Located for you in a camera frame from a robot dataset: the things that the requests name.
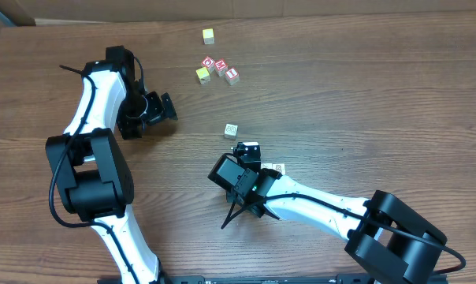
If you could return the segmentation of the blue edged wooden block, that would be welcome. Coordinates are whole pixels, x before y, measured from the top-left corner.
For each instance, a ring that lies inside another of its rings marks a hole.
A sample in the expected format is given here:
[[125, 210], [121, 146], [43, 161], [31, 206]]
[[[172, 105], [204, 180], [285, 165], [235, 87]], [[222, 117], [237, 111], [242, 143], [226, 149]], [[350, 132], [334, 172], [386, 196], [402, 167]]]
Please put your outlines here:
[[224, 137], [226, 139], [235, 140], [237, 138], [237, 130], [237, 125], [227, 124], [224, 130]]

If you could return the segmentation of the green letter B block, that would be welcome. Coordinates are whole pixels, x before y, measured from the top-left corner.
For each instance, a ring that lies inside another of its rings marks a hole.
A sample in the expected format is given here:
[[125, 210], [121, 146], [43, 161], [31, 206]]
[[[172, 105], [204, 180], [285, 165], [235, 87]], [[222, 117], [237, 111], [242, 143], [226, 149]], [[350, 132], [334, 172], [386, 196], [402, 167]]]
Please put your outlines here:
[[272, 167], [277, 172], [281, 173], [282, 175], [286, 175], [285, 164], [284, 163], [273, 163]]

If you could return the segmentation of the beige drawing wooden block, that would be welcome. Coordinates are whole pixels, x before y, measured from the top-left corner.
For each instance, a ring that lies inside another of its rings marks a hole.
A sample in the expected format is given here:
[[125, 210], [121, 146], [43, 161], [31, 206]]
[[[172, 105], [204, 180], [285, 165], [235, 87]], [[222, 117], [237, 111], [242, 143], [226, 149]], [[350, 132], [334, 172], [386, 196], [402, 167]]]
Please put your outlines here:
[[266, 168], [266, 169], [273, 169], [273, 164], [272, 163], [261, 163], [261, 169]]

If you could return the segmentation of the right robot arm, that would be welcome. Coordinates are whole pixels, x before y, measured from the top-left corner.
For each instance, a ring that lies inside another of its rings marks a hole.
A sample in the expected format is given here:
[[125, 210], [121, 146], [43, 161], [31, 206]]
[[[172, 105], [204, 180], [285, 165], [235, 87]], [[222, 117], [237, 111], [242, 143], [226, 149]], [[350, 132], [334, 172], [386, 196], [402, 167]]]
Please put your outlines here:
[[208, 178], [243, 211], [301, 222], [345, 241], [345, 252], [379, 283], [427, 283], [447, 242], [391, 193], [378, 190], [369, 199], [338, 196], [262, 166], [256, 142], [239, 142]]

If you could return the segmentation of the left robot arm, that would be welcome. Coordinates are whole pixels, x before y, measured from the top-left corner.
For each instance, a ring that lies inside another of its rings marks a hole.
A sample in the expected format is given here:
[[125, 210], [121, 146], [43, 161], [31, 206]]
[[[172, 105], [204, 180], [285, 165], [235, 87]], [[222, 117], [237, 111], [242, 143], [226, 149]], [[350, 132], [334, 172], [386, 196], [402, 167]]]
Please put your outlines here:
[[134, 181], [114, 136], [140, 138], [146, 127], [177, 119], [169, 95], [149, 92], [144, 76], [135, 75], [142, 68], [130, 50], [115, 46], [78, 71], [83, 93], [76, 113], [61, 135], [46, 141], [49, 209], [56, 222], [72, 227], [56, 211], [59, 195], [64, 209], [80, 218], [76, 227], [102, 238], [121, 274], [117, 282], [170, 283], [134, 216]]

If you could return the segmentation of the yellow block near red blocks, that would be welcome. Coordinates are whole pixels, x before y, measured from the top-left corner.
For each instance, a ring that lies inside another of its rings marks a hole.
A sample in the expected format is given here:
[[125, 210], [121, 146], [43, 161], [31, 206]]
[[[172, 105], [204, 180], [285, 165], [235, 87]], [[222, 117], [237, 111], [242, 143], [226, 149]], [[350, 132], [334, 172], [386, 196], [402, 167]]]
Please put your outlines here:
[[196, 74], [200, 84], [205, 84], [211, 81], [210, 71], [207, 67], [197, 69]]

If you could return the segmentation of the red letter I block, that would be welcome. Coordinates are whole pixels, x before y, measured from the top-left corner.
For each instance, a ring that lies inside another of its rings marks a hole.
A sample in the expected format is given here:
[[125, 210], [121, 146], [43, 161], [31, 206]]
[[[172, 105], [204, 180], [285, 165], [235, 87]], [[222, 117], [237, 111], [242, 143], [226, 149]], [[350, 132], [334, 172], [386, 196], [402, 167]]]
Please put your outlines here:
[[225, 72], [225, 79], [230, 85], [234, 85], [235, 83], [240, 81], [240, 75], [237, 70], [232, 67]]

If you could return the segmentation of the red letter O block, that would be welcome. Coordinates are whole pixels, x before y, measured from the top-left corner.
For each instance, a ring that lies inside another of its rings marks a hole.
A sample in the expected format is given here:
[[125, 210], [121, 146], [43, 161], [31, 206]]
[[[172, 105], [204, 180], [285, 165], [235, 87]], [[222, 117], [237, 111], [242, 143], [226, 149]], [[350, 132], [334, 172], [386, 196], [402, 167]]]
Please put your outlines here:
[[212, 73], [215, 70], [215, 60], [213, 60], [210, 56], [206, 56], [202, 62], [202, 67], [206, 67], [209, 73]]

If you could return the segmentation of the red letter M block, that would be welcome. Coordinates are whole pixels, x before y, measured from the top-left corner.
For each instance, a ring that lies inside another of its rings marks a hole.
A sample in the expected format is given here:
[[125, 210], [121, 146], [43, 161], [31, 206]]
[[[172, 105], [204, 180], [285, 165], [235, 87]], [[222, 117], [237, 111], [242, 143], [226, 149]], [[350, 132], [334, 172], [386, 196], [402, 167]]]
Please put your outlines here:
[[218, 76], [223, 77], [227, 70], [229, 69], [229, 66], [225, 62], [224, 59], [219, 59], [214, 63], [215, 66], [215, 71], [217, 72]]

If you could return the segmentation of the far yellow wooden block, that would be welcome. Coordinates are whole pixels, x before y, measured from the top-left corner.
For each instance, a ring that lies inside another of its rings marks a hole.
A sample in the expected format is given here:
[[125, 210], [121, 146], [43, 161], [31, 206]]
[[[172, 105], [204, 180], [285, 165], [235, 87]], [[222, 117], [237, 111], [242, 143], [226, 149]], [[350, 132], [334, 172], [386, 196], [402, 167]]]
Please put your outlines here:
[[203, 29], [202, 34], [205, 45], [211, 45], [215, 43], [214, 30], [212, 28]]

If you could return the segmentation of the cardboard box back edge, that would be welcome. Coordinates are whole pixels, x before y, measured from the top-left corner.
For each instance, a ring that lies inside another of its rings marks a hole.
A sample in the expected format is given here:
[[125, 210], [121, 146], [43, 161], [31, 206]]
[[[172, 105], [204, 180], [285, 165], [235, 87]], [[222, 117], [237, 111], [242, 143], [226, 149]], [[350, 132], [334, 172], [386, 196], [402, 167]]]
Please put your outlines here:
[[0, 0], [18, 25], [36, 19], [134, 22], [476, 10], [476, 0]]

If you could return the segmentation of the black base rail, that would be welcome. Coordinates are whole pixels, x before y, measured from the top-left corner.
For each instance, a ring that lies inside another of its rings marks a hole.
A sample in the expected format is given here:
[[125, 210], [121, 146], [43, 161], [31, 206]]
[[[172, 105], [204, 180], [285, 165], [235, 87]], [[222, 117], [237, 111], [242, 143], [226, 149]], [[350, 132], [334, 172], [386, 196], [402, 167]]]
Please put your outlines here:
[[325, 277], [292, 278], [204, 278], [203, 276], [174, 276], [173, 284], [373, 284], [367, 274], [339, 274]]

